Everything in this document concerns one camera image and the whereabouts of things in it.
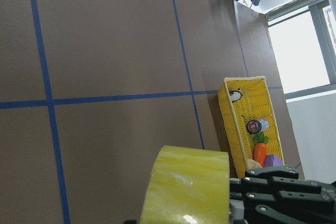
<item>purple toy object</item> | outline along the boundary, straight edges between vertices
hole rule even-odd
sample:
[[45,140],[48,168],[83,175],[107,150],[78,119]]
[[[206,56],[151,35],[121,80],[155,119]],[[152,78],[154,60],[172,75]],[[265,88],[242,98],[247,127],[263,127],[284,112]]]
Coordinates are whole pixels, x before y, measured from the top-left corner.
[[279,159],[276,155],[267,155],[264,162],[264,167],[271,166],[281,166],[283,165],[282,160]]

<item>green carrot leaves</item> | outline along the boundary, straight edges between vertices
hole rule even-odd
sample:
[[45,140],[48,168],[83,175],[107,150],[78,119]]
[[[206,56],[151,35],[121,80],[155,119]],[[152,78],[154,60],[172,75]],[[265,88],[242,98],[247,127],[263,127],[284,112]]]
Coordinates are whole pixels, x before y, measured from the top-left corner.
[[269,137],[265,136],[264,133],[261,131],[256,134],[252,134],[252,140],[254,144],[267,144]]

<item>orange carrot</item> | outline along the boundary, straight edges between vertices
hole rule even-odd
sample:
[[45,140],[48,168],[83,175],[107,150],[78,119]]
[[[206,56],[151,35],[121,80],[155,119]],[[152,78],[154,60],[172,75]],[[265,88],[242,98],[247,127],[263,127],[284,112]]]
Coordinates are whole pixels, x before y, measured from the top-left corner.
[[254,146],[254,160],[260,163],[260,165],[264,166],[264,161],[267,154],[267,145],[260,143]]

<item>toy carrot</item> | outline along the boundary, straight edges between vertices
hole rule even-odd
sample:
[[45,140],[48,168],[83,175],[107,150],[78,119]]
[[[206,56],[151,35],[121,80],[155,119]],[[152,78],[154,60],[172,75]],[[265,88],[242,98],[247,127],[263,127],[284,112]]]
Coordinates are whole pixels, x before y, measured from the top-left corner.
[[269,137],[265,136],[263,132],[252,135],[254,146],[254,160],[263,167],[267,155],[267,143]]

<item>small jar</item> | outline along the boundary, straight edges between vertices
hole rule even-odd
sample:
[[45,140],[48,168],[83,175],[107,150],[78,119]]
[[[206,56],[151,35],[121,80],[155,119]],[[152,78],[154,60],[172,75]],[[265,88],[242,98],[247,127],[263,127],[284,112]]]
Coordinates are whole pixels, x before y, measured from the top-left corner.
[[259,119],[259,120],[251,120],[246,125],[247,131],[250,134],[256,134],[260,131],[266,131],[269,128],[269,122],[265,119]]

